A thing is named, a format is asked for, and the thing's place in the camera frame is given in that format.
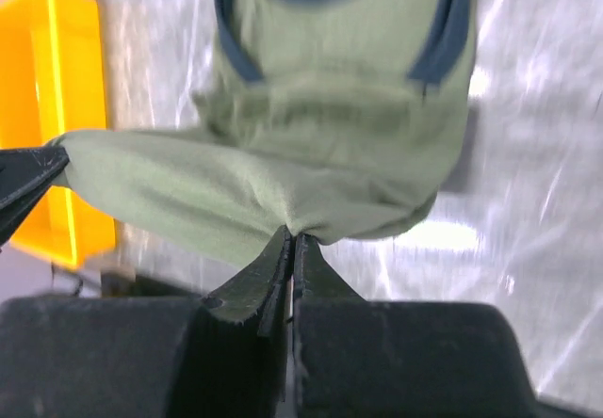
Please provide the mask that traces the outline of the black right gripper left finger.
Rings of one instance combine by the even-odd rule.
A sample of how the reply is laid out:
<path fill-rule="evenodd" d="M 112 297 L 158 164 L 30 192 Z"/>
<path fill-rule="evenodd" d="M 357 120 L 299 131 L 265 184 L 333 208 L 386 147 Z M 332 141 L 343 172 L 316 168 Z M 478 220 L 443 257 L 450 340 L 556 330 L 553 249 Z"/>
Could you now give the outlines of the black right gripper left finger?
<path fill-rule="evenodd" d="M 1 308 L 5 417 L 271 417 L 293 238 L 207 297 L 22 297 Z"/>

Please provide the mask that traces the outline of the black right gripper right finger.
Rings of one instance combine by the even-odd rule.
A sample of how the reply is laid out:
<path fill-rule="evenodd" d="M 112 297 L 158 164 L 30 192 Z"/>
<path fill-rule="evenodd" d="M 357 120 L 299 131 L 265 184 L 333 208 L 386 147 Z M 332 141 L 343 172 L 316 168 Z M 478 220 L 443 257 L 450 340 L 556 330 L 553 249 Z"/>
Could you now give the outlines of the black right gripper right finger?
<path fill-rule="evenodd" d="M 534 417 L 513 330 L 495 307 L 369 301 L 296 240 L 296 412 L 300 417 Z"/>

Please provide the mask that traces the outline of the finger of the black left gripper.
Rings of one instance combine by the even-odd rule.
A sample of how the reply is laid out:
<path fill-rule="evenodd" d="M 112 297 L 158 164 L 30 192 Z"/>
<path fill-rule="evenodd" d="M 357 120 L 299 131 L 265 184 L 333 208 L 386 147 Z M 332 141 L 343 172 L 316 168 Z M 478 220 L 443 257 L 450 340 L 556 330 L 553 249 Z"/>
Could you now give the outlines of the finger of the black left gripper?
<path fill-rule="evenodd" d="M 1 151 L 1 245 L 14 235 L 68 164 L 69 156 L 59 146 Z"/>

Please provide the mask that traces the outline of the olive green tank top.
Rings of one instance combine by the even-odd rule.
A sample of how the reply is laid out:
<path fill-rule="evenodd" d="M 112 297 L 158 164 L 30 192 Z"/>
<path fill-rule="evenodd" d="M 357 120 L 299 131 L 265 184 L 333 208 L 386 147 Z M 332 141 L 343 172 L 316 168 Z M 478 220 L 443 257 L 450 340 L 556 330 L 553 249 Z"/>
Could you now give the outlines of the olive green tank top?
<path fill-rule="evenodd" d="M 245 266 L 280 227 L 408 231 L 462 150 L 475 0 L 214 0 L 215 85 L 186 129 L 76 131 L 57 183 Z"/>

